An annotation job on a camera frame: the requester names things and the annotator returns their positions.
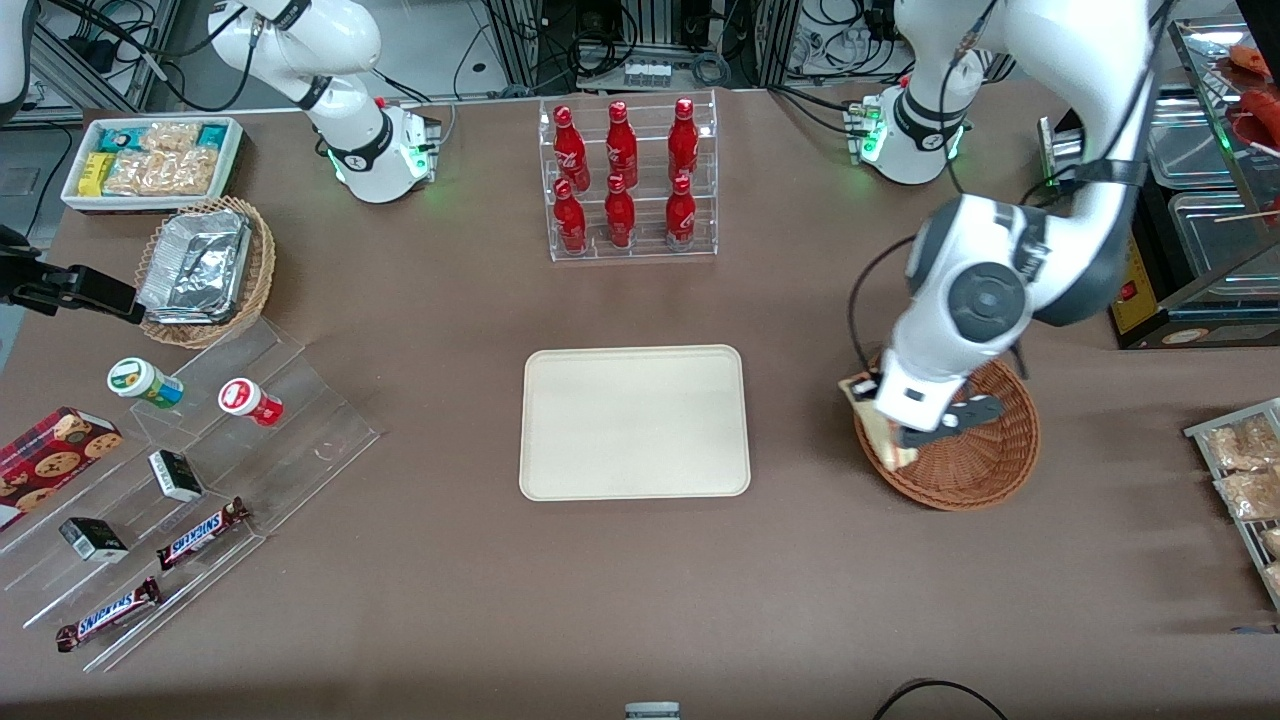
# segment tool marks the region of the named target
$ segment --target white tray with snacks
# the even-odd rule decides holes
[[[148,147],[140,147],[129,141],[141,137],[137,131],[155,127],[156,123],[189,123],[200,127],[195,141],[192,141],[193,146],[207,147],[218,152],[212,172],[207,176],[207,187],[200,187],[204,184],[202,182],[196,183],[196,187],[192,187],[193,192],[188,195],[113,195],[105,192],[102,181],[110,176],[115,159],[122,156],[119,155],[122,150],[151,151]],[[70,170],[67,173],[61,193],[63,202],[81,213],[146,213],[177,210],[202,200],[221,197],[230,179],[242,137],[241,124],[225,115],[156,115],[93,120],[84,128],[84,137],[76,151]],[[119,142],[113,142],[113,138],[119,138]],[[100,168],[108,167],[110,169],[104,169],[101,176],[88,179],[86,178],[86,165],[90,165],[92,174],[91,155],[95,154],[111,155],[109,161],[101,155],[96,159]],[[100,195],[93,195],[93,191],[82,192],[83,187],[95,187]]]

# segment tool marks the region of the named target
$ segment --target clear acrylic shelf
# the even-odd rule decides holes
[[[156,577],[164,602],[77,648],[70,657],[83,662],[84,671],[115,666],[261,546],[380,434],[325,384],[302,346],[265,319],[220,340],[173,375],[186,384],[173,411],[136,404],[118,423],[125,442],[105,459],[116,462],[110,470],[78,492],[74,484],[64,488],[0,538],[5,615],[47,635],[50,652],[59,628]],[[247,377],[279,397],[284,416],[262,428],[223,413],[216,393],[234,377]],[[198,501],[183,503],[160,493],[147,461],[157,448],[187,456],[205,487]],[[236,496],[252,516],[161,574],[155,551]],[[129,553],[115,565],[81,560],[58,532],[73,516],[106,520]]]
[[[698,202],[694,215],[694,240],[689,250],[675,252],[667,247],[667,199],[671,196],[671,178],[667,174],[667,135],[675,122],[676,100],[694,101],[694,124],[698,126],[698,169],[690,190]],[[627,117],[636,131],[640,156],[640,182],[631,188],[636,206],[636,236],[631,247],[621,250],[608,238],[604,200],[608,196],[609,163],[604,140],[609,133],[608,106],[612,97],[573,96],[554,101],[541,101],[538,124],[539,151],[543,173],[543,204],[547,208],[547,238],[553,261],[572,260],[627,260],[672,259],[716,255],[719,249],[718,223],[718,152],[719,128],[716,117],[714,92],[654,92],[627,95]],[[570,255],[556,231],[556,195],[552,183],[559,177],[556,165],[556,124],[552,110],[566,105],[573,111],[573,124],[586,142],[586,165],[591,172],[591,186],[577,195],[586,213],[586,252]]]

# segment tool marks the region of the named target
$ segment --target red soda bottle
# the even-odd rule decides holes
[[[667,199],[667,247],[676,252],[689,250],[694,242],[694,214],[698,204],[689,195],[689,176],[681,173],[671,183],[672,193]]]
[[[552,113],[556,119],[556,164],[561,176],[573,183],[573,190],[586,192],[591,187],[591,172],[586,169],[586,143],[582,133],[573,127],[573,113],[559,105]]]
[[[636,229],[636,204],[627,192],[622,173],[609,176],[609,196],[604,200],[604,215],[609,220],[609,242],[614,247],[631,247]]]
[[[698,168],[698,127],[694,126],[694,101],[687,97],[676,100],[676,122],[667,136],[667,152],[671,165],[667,174],[676,182],[680,173],[694,176]]]
[[[556,178],[556,231],[564,245],[564,252],[581,255],[586,252],[586,214],[582,204],[573,197],[573,186],[564,178]]]
[[[627,104],[609,102],[609,136],[604,140],[609,152],[609,172],[621,173],[627,187],[640,182],[640,158],[636,151],[636,131],[627,122]]]

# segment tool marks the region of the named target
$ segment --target snickers bar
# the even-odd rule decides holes
[[[141,587],[81,620],[79,624],[65,625],[58,630],[58,652],[70,652],[88,642],[95,633],[119,623],[136,610],[161,602],[164,598],[160,597],[160,585],[155,578],[147,578],[142,580]]]
[[[244,518],[248,518],[248,510],[244,509],[244,503],[239,497],[232,500],[207,520],[187,530],[187,534],[180,538],[173,541],[173,544],[164,550],[157,550],[156,555],[160,556],[160,569],[172,570],[178,566],[192,555],[204,550],[206,544],[214,542],[214,538],[232,529],[236,523],[239,523]]]

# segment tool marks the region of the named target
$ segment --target cookie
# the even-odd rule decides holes
[[[88,441],[88,445],[84,446],[84,455],[90,457],[101,457],[119,447],[122,442],[124,442],[124,438],[115,433],[99,436]]]
[[[92,430],[93,425],[90,425],[76,415],[67,415],[54,425],[54,437],[72,445],[79,445],[84,439],[84,436]]]
[[[40,503],[54,495],[55,488],[38,488],[28,492],[27,495],[18,498],[14,507],[22,510],[23,512],[31,512],[32,510],[40,507]]]
[[[79,455],[74,452],[55,452],[45,457],[36,465],[36,475],[41,478],[56,478],[65,475],[79,465]]]

